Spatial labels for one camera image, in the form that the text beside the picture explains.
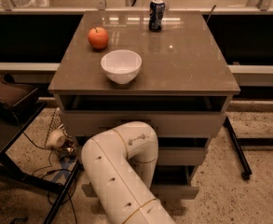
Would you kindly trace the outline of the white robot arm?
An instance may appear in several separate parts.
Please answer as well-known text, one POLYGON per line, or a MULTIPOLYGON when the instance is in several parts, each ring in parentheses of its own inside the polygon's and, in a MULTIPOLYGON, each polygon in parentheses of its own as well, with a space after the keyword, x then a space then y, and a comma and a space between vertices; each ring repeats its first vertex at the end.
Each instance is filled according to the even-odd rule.
POLYGON ((158 157, 148 124, 129 122, 91 137, 81 160, 112 224, 175 224, 151 192, 158 157))

